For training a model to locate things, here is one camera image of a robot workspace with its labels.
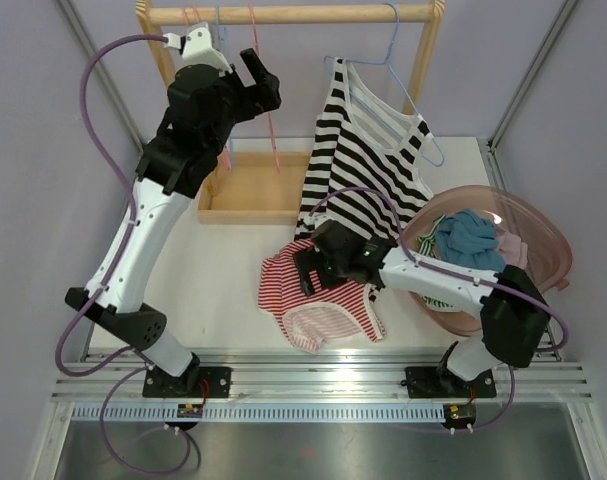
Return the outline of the red striped tank top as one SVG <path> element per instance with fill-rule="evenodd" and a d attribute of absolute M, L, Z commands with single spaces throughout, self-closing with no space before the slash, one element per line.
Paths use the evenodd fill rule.
<path fill-rule="evenodd" d="M 373 286 L 349 280 L 326 289 L 312 273 L 314 294 L 304 294 L 294 255 L 311 246 L 309 239 L 295 240 L 262 261 L 258 308 L 274 318 L 292 346 L 309 353 L 361 336 L 382 341 L 386 329 L 374 311 Z"/>

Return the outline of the green striped tank top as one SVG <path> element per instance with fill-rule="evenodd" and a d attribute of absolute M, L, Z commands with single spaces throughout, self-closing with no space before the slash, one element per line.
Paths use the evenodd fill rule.
<path fill-rule="evenodd" d="M 420 255 L 427 256 L 430 258 L 437 257 L 436 232 L 438 230 L 438 227 L 444 221 L 445 218 L 446 218 L 445 215 L 441 215 L 441 216 L 437 217 L 434 220 L 431 229 L 427 233 L 425 233 L 423 235 L 419 235 L 417 237 L 418 246 L 419 246 L 418 253 Z M 443 313 L 459 312 L 459 309 L 457 309 L 454 305 L 448 304 L 446 302 L 440 301 L 440 300 L 432 298 L 432 297 L 422 297 L 422 300 L 425 302 L 425 304 L 427 305 L 427 307 L 429 309 L 436 311 L 436 312 L 443 312 Z"/>

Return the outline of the blue tank top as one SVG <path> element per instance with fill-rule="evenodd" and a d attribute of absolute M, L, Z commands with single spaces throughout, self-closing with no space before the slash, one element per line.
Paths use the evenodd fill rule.
<path fill-rule="evenodd" d="M 462 267 L 502 271 L 506 261 L 496 251 L 494 224 L 469 209 L 446 217 L 435 232 L 440 257 Z"/>

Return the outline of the mauve tank top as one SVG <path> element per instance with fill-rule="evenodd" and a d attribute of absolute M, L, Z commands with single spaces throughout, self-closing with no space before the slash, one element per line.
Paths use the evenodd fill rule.
<path fill-rule="evenodd" d="M 516 266 L 523 270 L 528 263 L 528 245 L 520 236 L 507 230 L 500 230 L 496 240 L 496 252 L 502 256 L 507 265 Z"/>

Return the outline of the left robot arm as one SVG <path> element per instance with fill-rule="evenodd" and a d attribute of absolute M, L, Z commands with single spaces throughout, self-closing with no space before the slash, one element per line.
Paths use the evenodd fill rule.
<path fill-rule="evenodd" d="M 198 393 L 200 360 L 143 301 L 152 269 L 176 222 L 216 169 L 233 127 L 281 105 L 279 79 L 253 48 L 240 53 L 253 84 L 224 60 L 191 60 L 167 89 L 168 106 L 143 149 L 132 204 L 95 276 L 68 290 L 65 302 L 143 355 L 153 367 L 147 397 Z"/>

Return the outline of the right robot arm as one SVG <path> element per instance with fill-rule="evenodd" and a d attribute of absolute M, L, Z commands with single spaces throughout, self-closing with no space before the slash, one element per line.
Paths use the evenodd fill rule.
<path fill-rule="evenodd" d="M 454 342 L 437 365 L 407 370 L 412 398 L 494 397 L 492 369 L 528 367 L 550 322 L 547 303 L 518 267 L 466 269 L 393 240 L 366 239 L 334 220 L 324 221 L 311 241 L 293 256 L 306 296 L 317 292 L 314 277 L 323 290 L 354 281 L 435 298 L 479 320 L 480 332 Z"/>

